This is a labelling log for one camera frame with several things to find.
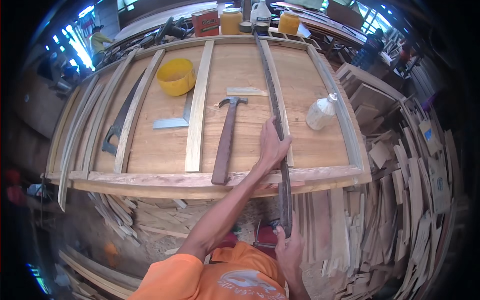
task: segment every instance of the person's arm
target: person's arm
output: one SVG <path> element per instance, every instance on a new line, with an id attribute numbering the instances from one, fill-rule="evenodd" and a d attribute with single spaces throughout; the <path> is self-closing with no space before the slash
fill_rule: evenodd
<path id="1" fill-rule="evenodd" d="M 202 216 L 177 253 L 194 255 L 203 262 L 231 230 L 260 181 L 285 157 L 292 138 L 279 140 L 275 119 L 271 117 L 262 127 L 260 158 L 250 173 Z"/>
<path id="2" fill-rule="evenodd" d="M 275 247 L 276 259 L 288 284 L 289 300 L 309 300 L 307 289 L 301 278 L 303 247 L 305 241 L 300 235 L 300 229 L 295 214 L 292 214 L 292 232 L 288 244 L 285 242 L 285 231 L 281 226 L 276 227 L 277 244 Z"/>
<path id="3" fill-rule="evenodd" d="M 111 39 L 109 39 L 108 37 L 106 37 L 103 33 L 101 32 L 97 32 L 97 40 L 99 42 L 102 42 L 102 43 L 112 43 L 113 41 Z"/>

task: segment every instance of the saw handle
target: saw handle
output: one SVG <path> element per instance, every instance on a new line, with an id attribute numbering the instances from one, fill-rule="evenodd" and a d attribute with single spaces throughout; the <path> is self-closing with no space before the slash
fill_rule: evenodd
<path id="1" fill-rule="evenodd" d="M 230 103 L 223 124 L 222 135 L 218 143 L 216 152 L 215 166 L 212 173 L 212 184 L 226 185 L 228 181 L 228 165 L 230 163 L 230 153 L 233 141 L 233 126 L 235 125 L 235 115 L 237 114 L 237 105 Z"/>
<path id="2" fill-rule="evenodd" d="M 105 136 L 105 139 L 103 140 L 102 143 L 102 151 L 103 152 L 108 152 L 113 155 L 117 155 L 117 147 L 110 144 L 110 139 L 112 136 L 116 135 L 118 139 L 120 140 L 120 135 L 121 135 L 121 128 L 118 125 L 112 125 L 110 126 L 110 129 L 107 132 L 107 135 Z"/>

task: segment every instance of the wooden hammer handle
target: wooden hammer handle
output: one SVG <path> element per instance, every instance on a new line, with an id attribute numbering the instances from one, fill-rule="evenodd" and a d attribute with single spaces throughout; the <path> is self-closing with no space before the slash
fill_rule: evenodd
<path id="1" fill-rule="evenodd" d="M 237 114 L 237 104 L 230 103 L 223 124 L 222 135 L 216 151 L 215 166 L 212 174 L 212 184 L 226 185 L 228 179 L 228 165 L 230 163 L 230 153 L 233 140 L 233 126 L 235 125 L 235 115 Z"/>

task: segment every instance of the printed logo on shirt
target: printed logo on shirt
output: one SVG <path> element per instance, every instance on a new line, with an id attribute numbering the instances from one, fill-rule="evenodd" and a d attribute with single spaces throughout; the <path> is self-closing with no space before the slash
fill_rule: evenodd
<path id="1" fill-rule="evenodd" d="M 217 281 L 222 288 L 228 288 L 237 295 L 257 295 L 262 299 L 282 300 L 285 295 L 268 282 L 257 277 L 257 270 L 236 270 L 223 274 Z"/>

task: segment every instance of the hammer head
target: hammer head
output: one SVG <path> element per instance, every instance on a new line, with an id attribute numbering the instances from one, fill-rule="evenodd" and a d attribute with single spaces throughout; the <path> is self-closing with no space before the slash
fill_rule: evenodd
<path id="1" fill-rule="evenodd" d="M 234 97 L 227 97 L 225 99 L 223 99 L 219 104 L 218 104 L 218 107 L 222 107 L 224 104 L 226 103 L 230 103 L 230 104 L 235 104 L 235 105 L 238 105 L 239 103 L 245 103 L 247 104 L 247 101 L 248 99 L 247 98 L 240 98 L 240 97 L 237 97 L 237 96 L 234 96 Z"/>

